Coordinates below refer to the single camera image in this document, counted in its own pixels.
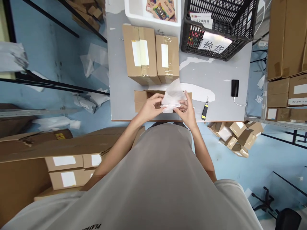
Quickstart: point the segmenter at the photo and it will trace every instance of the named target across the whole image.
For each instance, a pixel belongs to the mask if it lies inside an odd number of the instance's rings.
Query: small white box
[[[174,0],[177,22],[157,19],[146,11],[147,0],[125,0],[125,12],[132,26],[153,28],[157,35],[181,36],[181,0]]]

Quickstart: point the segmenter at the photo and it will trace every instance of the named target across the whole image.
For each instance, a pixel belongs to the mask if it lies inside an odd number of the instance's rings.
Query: blue floor
[[[90,43],[103,47],[107,47],[106,44],[96,35],[79,27],[71,19],[70,12],[57,0],[36,0],[34,2],[64,22],[78,33],[80,38],[75,38],[23,1],[11,1],[17,41],[25,47],[30,62],[29,69],[36,70],[51,80],[92,89],[108,89],[106,85],[92,76],[86,79],[79,58],[80,55],[88,53]],[[251,59],[263,58],[264,55],[253,53]],[[262,96],[263,93],[257,87],[262,76],[263,72],[259,70],[258,64],[251,64],[247,107],[249,115],[259,116],[261,113],[261,104],[258,104],[255,99],[257,95]],[[24,85],[7,82],[0,83],[0,98],[1,103],[13,103],[25,109],[79,108],[74,105],[72,94],[69,92],[47,88],[43,92],[37,92]],[[109,101],[98,108],[95,114],[81,109],[80,112],[69,114],[68,117],[82,122],[79,130],[72,130],[74,136],[105,127],[127,125],[127,122],[111,121]],[[146,123],[146,128],[151,125],[150,122]],[[29,131],[37,130],[37,128],[38,126],[33,126]],[[278,179],[272,178],[272,171],[280,173],[299,186],[302,186],[303,180],[307,180],[307,177],[303,177],[306,174],[304,166],[307,165],[307,151],[303,148],[260,135],[249,151],[250,157],[246,159],[236,156],[219,143],[217,137],[207,129],[204,123],[199,123],[199,128],[214,163],[217,178],[237,180],[247,193],[251,190],[261,196],[263,186],[270,188],[279,183]],[[266,134],[291,138],[284,134],[284,129],[275,126],[267,125],[264,130]],[[280,192],[276,191],[275,196],[279,197]],[[256,200],[251,196],[249,200],[252,205],[256,204]],[[279,205],[282,207],[287,203],[281,199]],[[265,217],[262,212],[257,212],[257,215],[260,218]]]

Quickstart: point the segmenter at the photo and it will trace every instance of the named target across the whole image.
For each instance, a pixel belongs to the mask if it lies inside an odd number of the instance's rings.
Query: black metal rod
[[[284,142],[284,143],[288,143],[288,144],[291,144],[291,145],[295,145],[295,146],[301,147],[301,148],[303,148],[303,149],[307,149],[306,146],[299,145],[299,144],[296,144],[296,143],[292,143],[292,142],[289,142],[289,141],[285,141],[285,140],[279,139],[279,138],[277,138],[277,137],[273,137],[273,136],[270,136],[270,135],[267,135],[267,134],[261,134],[261,135],[267,136],[267,137],[269,137],[269,138],[272,138],[272,139],[275,139],[275,140],[278,140],[278,141],[282,141],[282,142]]]
[[[293,188],[295,188],[297,191],[299,191],[300,193],[302,193],[304,196],[307,197],[307,194],[305,192],[303,192],[302,190],[300,190],[298,187],[296,187],[294,184],[290,183],[289,181],[287,181],[285,178],[283,178],[282,176],[280,176],[279,174],[277,174],[276,172],[273,171],[273,173],[275,173],[277,176],[279,176],[281,179],[283,179],[285,182],[287,182],[288,184],[290,184]]]
[[[55,17],[51,16],[49,13],[47,13],[46,11],[44,11],[42,8],[40,8],[38,5],[34,4],[32,1],[30,0],[23,0],[25,3],[27,3],[28,5],[30,5],[31,7],[33,7],[34,9],[36,9],[38,12],[40,12],[41,14],[43,14],[45,17],[49,18],[51,21],[53,21],[54,23],[58,24],[60,27],[62,27],[64,30],[66,30],[67,32],[71,33],[73,36],[75,36],[76,38],[79,38],[79,35],[77,33],[75,33],[74,31],[72,31],[71,29],[69,29],[67,26],[65,26],[62,22],[60,22],[59,20],[57,20]]]
[[[86,25],[94,34],[96,34],[101,40],[103,40],[105,43],[108,41],[97,31],[95,28],[88,23],[71,5],[69,5],[68,2],[65,0],[58,0],[63,6],[65,6],[70,12],[73,13],[84,25]]]

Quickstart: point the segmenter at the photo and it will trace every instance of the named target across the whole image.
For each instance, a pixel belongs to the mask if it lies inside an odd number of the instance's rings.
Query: product box
[[[290,78],[288,106],[307,105],[307,74]]]
[[[157,69],[161,83],[179,78],[179,41],[176,37],[156,35]]]
[[[267,95],[284,94],[289,92],[290,78],[271,81],[268,83]]]
[[[219,139],[219,141],[225,145],[227,148],[229,148],[230,150],[232,150],[232,148],[234,147],[234,145],[237,143],[237,138],[234,136],[229,137],[226,141],[223,140],[222,138]]]
[[[140,112],[141,108],[145,104],[146,100],[153,96],[155,93],[165,94],[163,90],[143,90],[143,91],[134,91],[134,106],[135,112]]]
[[[291,109],[291,120],[307,121],[307,109]]]
[[[245,158],[249,157],[248,150],[244,148],[242,145],[240,145],[239,143],[236,143],[233,146],[232,152],[239,157],[245,157]]]
[[[82,155],[45,157],[48,171],[58,171],[83,167]]]
[[[290,122],[291,108],[268,108],[266,111],[266,120],[288,121]]]
[[[89,180],[84,169],[54,171],[49,176],[53,190],[83,186]]]
[[[39,200],[45,199],[45,198],[47,198],[49,196],[57,195],[57,194],[61,194],[61,193],[77,192],[81,188],[82,187],[72,187],[72,188],[53,190],[53,188],[50,187],[47,190],[45,190],[42,193],[40,193],[39,195],[37,195],[36,197],[34,197],[34,201],[39,201]]]
[[[252,132],[252,129],[246,129],[238,138],[238,143],[249,150],[253,146],[257,138],[255,135],[252,134]]]
[[[270,39],[268,45],[267,80],[279,79],[283,75],[284,34],[286,0],[272,0],[270,10]]]
[[[160,85],[154,29],[123,25],[128,77],[141,85]]]
[[[266,100],[267,107],[287,107],[288,106],[288,94],[273,94],[268,95]]]

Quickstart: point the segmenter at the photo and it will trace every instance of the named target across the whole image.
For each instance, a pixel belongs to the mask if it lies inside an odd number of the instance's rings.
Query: taped cardboard box
[[[245,157],[245,158],[249,157],[248,150],[239,143],[236,143],[231,151],[239,157]]]
[[[283,74],[284,34],[287,1],[272,0],[270,10],[270,39],[268,46],[267,80],[279,79]]]
[[[291,109],[291,120],[307,121],[307,109]]]
[[[290,78],[288,106],[307,105],[307,74]]]
[[[141,108],[145,104],[146,100],[153,96],[155,93],[165,94],[164,90],[143,90],[143,91],[134,91],[134,107],[135,112],[140,112]],[[155,105],[157,109],[160,108],[160,104]]]
[[[271,81],[268,83],[267,95],[288,93],[289,84],[290,84],[290,78]]]
[[[160,85],[154,29],[123,25],[128,77],[141,85]]]
[[[59,190],[53,190],[52,187],[48,188],[47,190],[43,191],[36,197],[34,197],[34,201],[39,201],[42,199],[45,199],[47,197],[62,194],[62,193],[69,193],[69,192],[78,192],[82,187],[73,187],[73,188],[65,188],[65,189],[59,189]]]
[[[287,107],[288,105],[288,94],[274,94],[268,95],[266,101],[267,107]]]
[[[257,138],[255,135],[252,134],[252,132],[252,129],[245,129],[238,138],[238,143],[249,150],[253,146]]]
[[[156,35],[157,69],[161,83],[179,78],[179,41],[177,37]]]
[[[266,120],[271,121],[290,121],[291,108],[268,108],[266,111]]]
[[[237,138],[234,136],[229,137],[226,141],[223,140],[222,138],[219,139],[219,141],[225,145],[227,148],[229,148],[230,150],[232,150],[232,148],[234,147],[234,145],[237,143]]]

